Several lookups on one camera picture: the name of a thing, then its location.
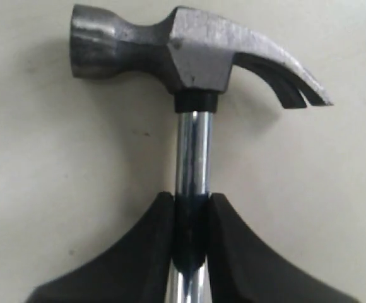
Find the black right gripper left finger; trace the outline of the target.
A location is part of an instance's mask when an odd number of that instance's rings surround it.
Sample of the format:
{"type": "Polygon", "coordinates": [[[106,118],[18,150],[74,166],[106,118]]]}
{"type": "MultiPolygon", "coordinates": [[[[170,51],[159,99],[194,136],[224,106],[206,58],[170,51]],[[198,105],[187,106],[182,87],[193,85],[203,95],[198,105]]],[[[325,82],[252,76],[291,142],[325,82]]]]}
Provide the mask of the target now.
{"type": "Polygon", "coordinates": [[[28,302],[163,302],[174,231],[174,199],[160,192],[119,241],[82,267],[37,287],[28,302]]]}

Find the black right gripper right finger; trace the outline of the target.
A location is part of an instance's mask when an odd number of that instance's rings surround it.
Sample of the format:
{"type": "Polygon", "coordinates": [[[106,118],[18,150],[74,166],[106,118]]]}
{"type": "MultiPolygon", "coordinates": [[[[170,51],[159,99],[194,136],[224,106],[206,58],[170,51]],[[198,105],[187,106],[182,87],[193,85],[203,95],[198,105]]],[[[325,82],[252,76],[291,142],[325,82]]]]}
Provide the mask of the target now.
{"type": "Polygon", "coordinates": [[[223,194],[212,194],[208,204],[207,255],[213,302],[357,301],[271,249],[223,194]]]}

